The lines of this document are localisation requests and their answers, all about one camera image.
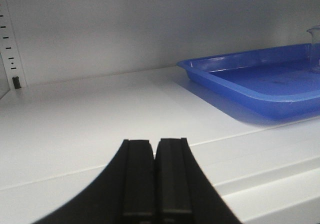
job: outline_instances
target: blue plastic tray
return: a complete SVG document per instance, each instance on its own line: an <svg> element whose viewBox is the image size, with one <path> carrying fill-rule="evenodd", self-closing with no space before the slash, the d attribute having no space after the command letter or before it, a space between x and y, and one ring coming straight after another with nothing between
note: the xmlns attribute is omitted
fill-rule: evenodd
<svg viewBox="0 0 320 224"><path fill-rule="evenodd" d="M320 110L320 73L310 44L259 49L177 63L191 80L264 116L282 119Z"/></svg>

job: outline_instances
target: white panel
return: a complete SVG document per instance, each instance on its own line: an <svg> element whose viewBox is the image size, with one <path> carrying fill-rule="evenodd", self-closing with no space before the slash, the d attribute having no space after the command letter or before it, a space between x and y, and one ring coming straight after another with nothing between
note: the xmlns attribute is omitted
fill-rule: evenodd
<svg viewBox="0 0 320 224"><path fill-rule="evenodd" d="M319 0L8 0L28 84L309 42Z"/></svg>
<svg viewBox="0 0 320 224"><path fill-rule="evenodd" d="M316 224L320 169L246 189L223 199L245 224Z"/></svg>
<svg viewBox="0 0 320 224"><path fill-rule="evenodd" d="M0 190L1 224L32 224L81 192L104 167Z"/></svg>
<svg viewBox="0 0 320 224"><path fill-rule="evenodd" d="M267 128L233 119L183 80L171 67L10 91L0 102L0 190L103 166L123 139L156 151L160 138L197 144Z"/></svg>
<svg viewBox="0 0 320 224"><path fill-rule="evenodd" d="M207 178L226 195L318 168L319 125L315 119L191 149ZM211 164L205 165L209 156Z"/></svg>
<svg viewBox="0 0 320 224"><path fill-rule="evenodd" d="M19 77L20 86L26 87L26 78L6 0L0 0L0 53L10 88L14 89L13 77Z"/></svg>

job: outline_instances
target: white wall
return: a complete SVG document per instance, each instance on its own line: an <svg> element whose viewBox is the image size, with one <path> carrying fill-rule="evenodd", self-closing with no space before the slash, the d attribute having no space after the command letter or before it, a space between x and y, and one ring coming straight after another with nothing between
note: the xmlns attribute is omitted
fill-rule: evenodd
<svg viewBox="0 0 320 224"><path fill-rule="evenodd" d="M9 83L5 67L0 55L0 99L9 91Z"/></svg>
<svg viewBox="0 0 320 224"><path fill-rule="evenodd" d="M29 85L310 42L320 0L7 0Z"/></svg>

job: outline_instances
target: glass beaker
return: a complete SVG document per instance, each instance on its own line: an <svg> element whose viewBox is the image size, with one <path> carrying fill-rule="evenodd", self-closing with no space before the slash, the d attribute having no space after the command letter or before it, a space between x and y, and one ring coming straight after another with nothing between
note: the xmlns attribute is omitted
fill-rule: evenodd
<svg viewBox="0 0 320 224"><path fill-rule="evenodd" d="M312 36L310 65L313 71L320 73L320 25L315 25L307 30Z"/></svg>

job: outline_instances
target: tray rim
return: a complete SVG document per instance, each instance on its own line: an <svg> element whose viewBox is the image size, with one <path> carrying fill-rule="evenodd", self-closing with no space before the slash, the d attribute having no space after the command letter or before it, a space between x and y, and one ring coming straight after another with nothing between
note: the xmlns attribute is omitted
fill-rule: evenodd
<svg viewBox="0 0 320 224"><path fill-rule="evenodd" d="M226 53L226 54L218 54L218 55L212 55L212 56L206 56L206 57L181 60L176 65L185 69L187 72L191 72L193 74L201 76L202 78L205 78L209 81L212 81L214 83L222 85L225 88L233 90L237 93L240 93L240 94L245 95L245 96L252 98L252 99L257 99L257 100L261 100L261 101L265 101L265 102L279 102L279 103L303 102L303 101L307 101L307 100L320 98L320 88L319 88L319 90L307 91L307 92L291 94L291 95L263 94L261 92L252 90L250 88L244 87L244 86L236 84L232 81L228 81L228 80L223 79L221 77L209 74L206 71L203 71L203 70L200 70L196 67L193 67L191 62L192 61L209 60L209 59L213 59L213 58L226 57L226 56L232 56L232 55L238 55L238 54L251 53L251 52L262 51L262 50L272 50L272 49L277 49L277 48L296 47L296 46L307 46L308 47L310 45L311 45L310 43L303 43L303 44L294 44L294 45L276 46L276 47L270 47L270 48L247 50L247 51L241 51L241 52L232 52L232 53Z"/></svg>

